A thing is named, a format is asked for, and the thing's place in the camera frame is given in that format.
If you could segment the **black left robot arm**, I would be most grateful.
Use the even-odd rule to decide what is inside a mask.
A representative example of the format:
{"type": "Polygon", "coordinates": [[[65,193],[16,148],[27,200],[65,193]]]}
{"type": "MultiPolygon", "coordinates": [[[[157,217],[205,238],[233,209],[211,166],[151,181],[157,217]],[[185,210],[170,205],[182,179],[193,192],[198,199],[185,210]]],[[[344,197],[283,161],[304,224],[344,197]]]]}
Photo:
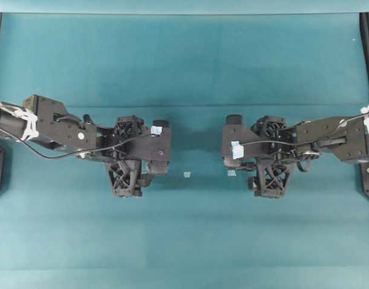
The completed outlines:
{"type": "Polygon", "coordinates": [[[113,194],[140,197],[153,178],[168,172],[172,133],[166,120],[146,126],[135,115],[118,117],[113,127],[95,124],[88,114],[70,114],[62,102],[32,95],[21,106],[0,101],[0,139],[30,142],[104,164],[113,194]]]}

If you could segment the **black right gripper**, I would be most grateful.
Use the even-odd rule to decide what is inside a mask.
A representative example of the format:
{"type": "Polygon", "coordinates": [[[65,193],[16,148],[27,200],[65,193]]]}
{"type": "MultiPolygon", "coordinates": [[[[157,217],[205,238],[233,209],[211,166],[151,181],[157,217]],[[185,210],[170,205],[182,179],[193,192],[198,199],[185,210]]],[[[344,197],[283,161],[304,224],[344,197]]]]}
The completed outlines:
{"type": "Polygon", "coordinates": [[[281,198],[285,195],[294,169],[293,137],[284,132],[282,117],[264,116],[250,128],[243,124],[240,144],[244,147],[242,164],[235,171],[256,172],[248,178],[249,189],[256,197],[281,198]]]}

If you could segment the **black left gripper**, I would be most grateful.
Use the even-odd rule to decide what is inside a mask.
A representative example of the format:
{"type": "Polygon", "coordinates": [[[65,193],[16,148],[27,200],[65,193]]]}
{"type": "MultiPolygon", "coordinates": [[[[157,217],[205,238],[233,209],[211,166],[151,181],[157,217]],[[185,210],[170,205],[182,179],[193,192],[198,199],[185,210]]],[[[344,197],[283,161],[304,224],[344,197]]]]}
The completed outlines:
{"type": "Polygon", "coordinates": [[[146,169],[150,138],[156,135],[150,131],[151,126],[145,125],[142,118],[126,116],[119,117],[114,128],[101,130],[103,150],[95,155],[105,164],[115,196],[140,197],[142,189],[157,176],[146,169]]]}

